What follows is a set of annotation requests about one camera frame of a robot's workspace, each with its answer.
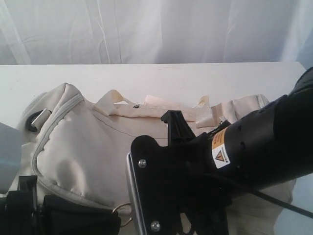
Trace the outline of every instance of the beige bag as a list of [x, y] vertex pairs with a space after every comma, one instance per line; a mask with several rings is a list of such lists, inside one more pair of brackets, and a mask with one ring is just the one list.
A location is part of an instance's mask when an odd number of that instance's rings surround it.
[[[39, 201], [56, 194], [71, 202], [113, 209], [129, 202], [126, 185], [126, 156], [135, 137], [149, 135], [160, 145], [167, 144], [167, 126], [160, 117], [167, 110], [182, 110], [195, 135], [214, 129], [219, 117], [235, 122], [251, 111], [264, 107], [262, 95], [252, 95], [209, 106], [207, 96], [188, 108], [164, 99], [148, 96], [139, 107], [115, 90], [96, 104], [85, 100], [71, 84], [62, 84], [40, 95], [22, 115], [18, 129], [23, 132], [22, 167], [19, 175], [38, 176]], [[26, 120], [35, 112], [37, 132], [25, 129]], [[17, 187], [17, 178], [11, 189]], [[291, 201], [293, 184], [282, 184], [266, 192]], [[259, 231], [272, 234], [281, 208], [245, 196], [235, 200], [228, 210], [230, 234]], [[120, 213], [130, 213], [123, 208]], [[121, 233], [130, 234], [125, 228]]]

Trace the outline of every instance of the white table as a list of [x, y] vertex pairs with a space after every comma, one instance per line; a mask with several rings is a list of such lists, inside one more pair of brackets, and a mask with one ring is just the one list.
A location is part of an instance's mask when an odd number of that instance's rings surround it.
[[[159, 65], [31, 65], [0, 66], [0, 122], [16, 126], [33, 98], [63, 82], [74, 84], [96, 102], [110, 89], [135, 103], [147, 94], [194, 105], [208, 94], [211, 105], [248, 94], [274, 100], [291, 91], [304, 72], [298, 62]], [[294, 204], [313, 210], [313, 177], [303, 177]], [[311, 220], [284, 210], [277, 235], [309, 235]]]

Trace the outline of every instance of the warning label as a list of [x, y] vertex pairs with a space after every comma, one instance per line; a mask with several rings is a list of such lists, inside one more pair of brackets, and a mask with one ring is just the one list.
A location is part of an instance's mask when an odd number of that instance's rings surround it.
[[217, 169], [230, 164], [224, 143], [226, 129], [217, 133], [212, 141], [212, 157]]

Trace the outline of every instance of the keyring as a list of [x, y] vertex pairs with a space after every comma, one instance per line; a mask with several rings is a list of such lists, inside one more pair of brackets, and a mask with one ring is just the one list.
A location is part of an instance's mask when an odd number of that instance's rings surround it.
[[[115, 212], [116, 212], [118, 209], [120, 209], [121, 207], [130, 206], [130, 205], [131, 205], [130, 203], [125, 203], [125, 204], [119, 205], [119, 206], [117, 206], [117, 207], [115, 207], [115, 208], [113, 209], [112, 213], [115, 213]], [[128, 225], [132, 220], [133, 220], [133, 217], [132, 217], [132, 215], [131, 215], [130, 218], [126, 221], [126, 223], [122, 224], [122, 225], [120, 226], [120, 228], [125, 227], [125, 226]]]

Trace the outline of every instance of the white curtain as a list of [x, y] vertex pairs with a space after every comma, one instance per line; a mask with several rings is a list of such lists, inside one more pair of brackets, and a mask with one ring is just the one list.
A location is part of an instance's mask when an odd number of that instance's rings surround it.
[[300, 61], [312, 0], [0, 0], [0, 64]]

